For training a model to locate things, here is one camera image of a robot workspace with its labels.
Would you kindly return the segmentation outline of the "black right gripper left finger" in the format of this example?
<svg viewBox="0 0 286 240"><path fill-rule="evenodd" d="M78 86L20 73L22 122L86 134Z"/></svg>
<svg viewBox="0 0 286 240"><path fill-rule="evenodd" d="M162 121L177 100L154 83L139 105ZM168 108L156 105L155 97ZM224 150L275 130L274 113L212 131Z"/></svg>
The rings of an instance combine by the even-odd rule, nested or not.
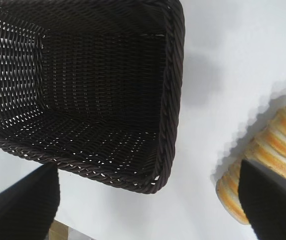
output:
<svg viewBox="0 0 286 240"><path fill-rule="evenodd" d="M0 193L0 240L45 239L59 203L57 166L44 164Z"/></svg>

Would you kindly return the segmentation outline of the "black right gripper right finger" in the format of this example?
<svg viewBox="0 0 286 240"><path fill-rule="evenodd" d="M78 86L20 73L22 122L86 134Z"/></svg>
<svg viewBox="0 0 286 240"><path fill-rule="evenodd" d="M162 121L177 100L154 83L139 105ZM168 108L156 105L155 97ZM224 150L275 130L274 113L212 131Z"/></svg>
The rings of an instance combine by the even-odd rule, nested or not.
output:
<svg viewBox="0 0 286 240"><path fill-rule="evenodd" d="M242 160L238 195L260 240L286 240L286 179L253 160Z"/></svg>

